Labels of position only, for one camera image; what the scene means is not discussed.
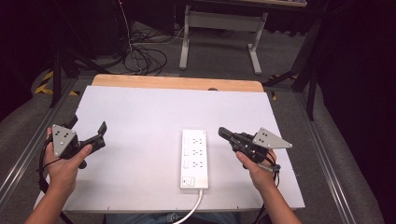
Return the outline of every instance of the leg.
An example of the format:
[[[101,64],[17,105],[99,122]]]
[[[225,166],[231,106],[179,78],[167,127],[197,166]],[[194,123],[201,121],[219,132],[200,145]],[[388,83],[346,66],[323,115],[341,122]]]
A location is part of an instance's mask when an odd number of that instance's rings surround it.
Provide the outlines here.
[[[179,69],[185,70],[187,68],[187,58],[189,56],[189,21],[190,21],[190,6],[186,6],[184,13],[184,37],[183,46],[181,49]]]
[[[253,44],[248,44],[248,52],[250,54],[250,59],[253,64],[254,73],[256,75],[262,74],[262,69],[260,68],[259,59],[257,58],[256,48],[259,45],[260,38],[262,37],[262,29],[264,29],[265,22],[267,20],[268,13],[262,13],[262,19],[259,22],[259,26],[257,27],[256,37]]]
[[[315,91],[317,89],[318,73],[314,71],[309,82],[308,100],[306,103],[306,113],[311,120],[314,120],[314,101],[315,101]]]
[[[50,108],[55,107],[56,103],[61,99],[61,91],[62,91],[62,64],[61,64],[61,52],[56,50],[53,54],[53,95],[52,95],[52,103],[50,104]]]
[[[273,86],[276,83],[279,83],[279,82],[281,82],[287,78],[290,78],[296,74],[299,74],[299,77],[294,82],[293,86],[295,86],[295,84],[299,83],[299,80],[302,79],[301,78],[302,72],[305,70],[305,68],[309,62],[309,57],[311,56],[312,48],[314,47],[315,41],[317,39],[318,31],[320,29],[320,24],[321,24],[321,19],[316,19],[314,24],[312,24],[311,28],[309,29],[308,34],[306,35],[304,43],[301,46],[300,51],[298,52],[293,65],[291,66],[290,71],[281,75],[280,77],[277,77],[277,78],[274,78],[267,82],[264,82],[263,86],[266,86],[266,87]]]
[[[238,224],[239,213],[194,213],[191,217],[219,224]]]
[[[176,213],[106,214],[106,224],[164,224],[177,220]]]

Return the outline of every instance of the metal stand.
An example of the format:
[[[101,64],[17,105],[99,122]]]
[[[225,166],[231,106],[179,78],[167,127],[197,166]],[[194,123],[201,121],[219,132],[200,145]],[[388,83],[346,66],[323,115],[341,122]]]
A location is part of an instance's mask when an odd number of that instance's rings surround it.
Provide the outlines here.
[[[79,55],[71,49],[59,48],[53,54],[53,95],[49,107],[53,108],[62,96],[62,69],[67,77],[77,78],[79,71],[74,60],[79,60],[101,74],[111,74],[106,69]]]
[[[259,45],[264,28],[267,13],[262,13],[261,17],[235,16],[205,12],[190,12],[190,6],[186,6],[184,16],[184,38],[181,49],[179,68],[185,70],[187,68],[187,59],[189,56],[189,30],[190,27],[202,27],[212,29],[227,29],[237,31],[256,32],[253,44],[248,44],[247,49],[253,64],[254,73],[262,74],[259,59],[257,58],[256,48]]]
[[[281,75],[280,77],[262,83],[264,87],[271,87],[276,83],[279,83],[287,78],[299,74],[297,79],[292,84],[291,88],[293,89],[293,91],[303,91],[308,82],[310,82],[306,112],[308,113],[308,116],[311,120],[314,120],[313,110],[315,90],[318,80],[318,74],[316,71],[314,71],[314,68],[317,67],[319,63],[318,59],[312,58],[312,49],[315,45],[321,22],[322,18],[317,18],[312,24],[312,27],[309,29],[308,35],[306,36],[305,41],[290,71]]]

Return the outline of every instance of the power strip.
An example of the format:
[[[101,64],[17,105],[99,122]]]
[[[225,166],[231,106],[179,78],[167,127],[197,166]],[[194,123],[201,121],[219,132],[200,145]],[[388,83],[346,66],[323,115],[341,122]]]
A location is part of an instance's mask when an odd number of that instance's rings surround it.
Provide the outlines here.
[[[206,131],[183,130],[180,187],[208,189]]]

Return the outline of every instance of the white table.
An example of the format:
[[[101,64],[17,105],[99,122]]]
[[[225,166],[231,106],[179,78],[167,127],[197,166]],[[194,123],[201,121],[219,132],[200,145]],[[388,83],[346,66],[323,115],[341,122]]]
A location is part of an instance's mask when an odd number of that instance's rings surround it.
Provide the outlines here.
[[[106,121],[106,147],[86,159],[88,166],[78,172],[77,188],[64,211],[191,210],[197,192],[179,188],[183,129],[207,133],[209,189],[198,211],[248,211],[262,206],[248,171],[230,144],[218,136],[218,129],[254,134],[265,127],[279,134],[264,92],[90,86],[77,116],[74,130],[80,140],[95,135]],[[276,155],[282,166],[280,191],[290,207],[304,207],[287,151],[278,149]]]

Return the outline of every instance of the left hand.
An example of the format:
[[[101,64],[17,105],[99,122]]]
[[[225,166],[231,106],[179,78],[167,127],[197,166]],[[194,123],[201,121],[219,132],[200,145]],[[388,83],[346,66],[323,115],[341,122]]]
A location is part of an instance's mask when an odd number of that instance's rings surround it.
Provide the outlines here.
[[[52,129],[47,129],[47,135],[52,133]],[[53,164],[47,166],[49,172],[49,190],[53,189],[67,197],[76,188],[76,178],[78,173],[78,166],[84,161],[84,159],[90,155],[92,150],[91,145],[85,146],[78,154],[76,154],[70,160],[59,160]],[[55,161],[58,158],[54,156],[54,149],[52,142],[48,144],[46,148],[46,154],[44,158],[45,164]]]

